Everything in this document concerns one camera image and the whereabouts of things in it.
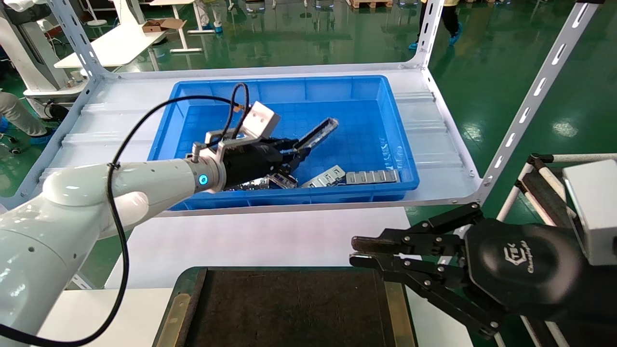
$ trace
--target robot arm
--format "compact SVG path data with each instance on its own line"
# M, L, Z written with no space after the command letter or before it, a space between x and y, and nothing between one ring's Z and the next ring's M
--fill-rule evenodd
M267 175L289 175L319 143L270 135L279 116L259 102L240 128L206 136L187 159L123 163L112 176L112 195L129 230L195 193L216 193ZM221 141L213 145L212 138ZM58 295L100 238L115 235L107 200L109 166L61 170L40 195L0 215L0 324L36 334ZM2 346L20 346L0 337Z
M464 239L445 234L468 224ZM357 252L350 256L351 265L405 284L485 338L496 334L509 314L552 322L617 322L617 267L591 266L570 229L485 219L479 205L471 203L407 230L355 236L352 246ZM458 266L400 254L457 256Z

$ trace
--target metal shelf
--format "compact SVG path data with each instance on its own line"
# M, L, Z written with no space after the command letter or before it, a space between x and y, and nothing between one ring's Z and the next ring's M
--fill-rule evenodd
M343 75L387 77L420 174L420 186L417 190L409 192L401 201L387 203L262 206L174 214L465 204L470 201L483 203L598 5L575 5L515 115L489 170L485 177L481 178L428 70L443 3L444 0L429 0L418 51L413 59L404 63L111 73L98 63L90 43L79 39L82 35L85 37L85 34L81 25L77 24L79 21L73 20L73 9L62 1L54 0L51 2L51 9L54 15L61 19L65 34L73 38L70 41L75 43L75 51L84 57L84 68L91 78L18 193L11 198L0 199L0 203L8 208L24 203L40 192L44 179L55 170L109 161L133 124L153 105L167 100L171 88L178 81ZM153 117L137 132L122 161L146 160L161 114Z

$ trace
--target white table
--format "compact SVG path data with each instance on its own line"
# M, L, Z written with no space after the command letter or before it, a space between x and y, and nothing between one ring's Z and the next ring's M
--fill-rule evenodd
M199 20L199 11L197 10L197 4L195 0L153 0L150 2L150 6L171 6L173 9L173 16L176 19L180 19L180 15L178 14L178 5L188 5L193 4L193 11L195 11L195 18L197 18L197 28L198 30L189 30L189 33L210 33L214 32L214 30L203 30L201 27L201 21ZM172 53L193 53L193 52L201 52L201 48L188 48L186 44L186 38L184 37L184 29L179 28L178 34L180 34L180 41L182 41L182 48L174 48L169 51Z
M109 315L117 290L65 290L38 334L60 341L90 336ZM118 315L107 331L87 347L151 347L172 288L127 290Z
M144 33L140 24L122 24L105 35L92 42L92 48L96 53L99 63L104 67L118 67L127 65L143 51L150 48L152 43L165 34L165 31L158 33ZM154 70L158 71L159 66L156 59L152 59ZM82 61L77 53L54 64L58 69L81 68Z
M402 207L264 214L158 217L128 240L129 288L171 288L195 266L349 266L354 235L410 226ZM122 260L106 288L117 288ZM472 347L465 326L408 290L420 347Z

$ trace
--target person's leg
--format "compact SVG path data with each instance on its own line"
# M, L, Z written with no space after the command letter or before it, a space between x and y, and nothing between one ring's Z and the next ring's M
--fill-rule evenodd
M210 24L210 19L208 18L208 11L205 8L205 4L201 0L195 0L197 4L197 13L199 13L199 21L201 22L202 28L205 28L208 24Z
M44 136L48 132L13 94L0 91L0 114L31 137Z
M422 25L424 25L424 13L426 12L426 3L422 2L422 7L420 8L420 30L418 31L418 39L420 39L420 33L422 32Z
M418 40L420 39L420 32L422 32L422 25L424 24L424 13L426 12L426 3L422 2L422 6L420 7L420 30L418 31L418 38L415 42L412 42L409 45L409 49L417 49L418 48Z
M441 19L444 21L445 29L448 30L450 36L456 36L458 33L457 7L444 6L441 12Z
M221 3L219 0L211 3L212 14L214 15L214 31L217 33L223 32L223 22L221 19Z

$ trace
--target green floor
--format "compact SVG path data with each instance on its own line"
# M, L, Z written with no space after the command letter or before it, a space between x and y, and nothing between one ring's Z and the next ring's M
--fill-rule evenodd
M574 0L512 0L509 5L465 4L459 6L464 32L455 48L447 47L447 34L440 27L429 66L446 103L470 149L480 172L484 172L521 104L537 70L555 40ZM299 0L263 6L264 13L250 14L244 2L223 16L222 36L189 36L188 45L204 52L172 55L179 48L176 33L156 46L162 70L221 69L306 64L348 64L406 61L413 56L407 46L418 31L419 7L395 4L392 9L353 10L335 1L332 10L308 9ZM168 9L146 12L147 17L170 15ZM195 26L191 7L180 12ZM100 35L96 30L89 34ZM531 152L607 153L617 151L617 2L607 2L596 13L550 90L536 118L497 182L484 206L495 216L524 160ZM151 71L147 53L121 71ZM0 85L19 94L23 86ZM14 164L27 172L31 161ZM19 175L9 175L2 162L0 193L16 187ZM451 208L409 208L411 223ZM519 202L508 219L523 223L539 221ZM83 272L95 285L104 284L119 255L117 239L100 241ZM513 319L504 331L508 345L529 346L522 324ZM477 346L493 342L474 341Z

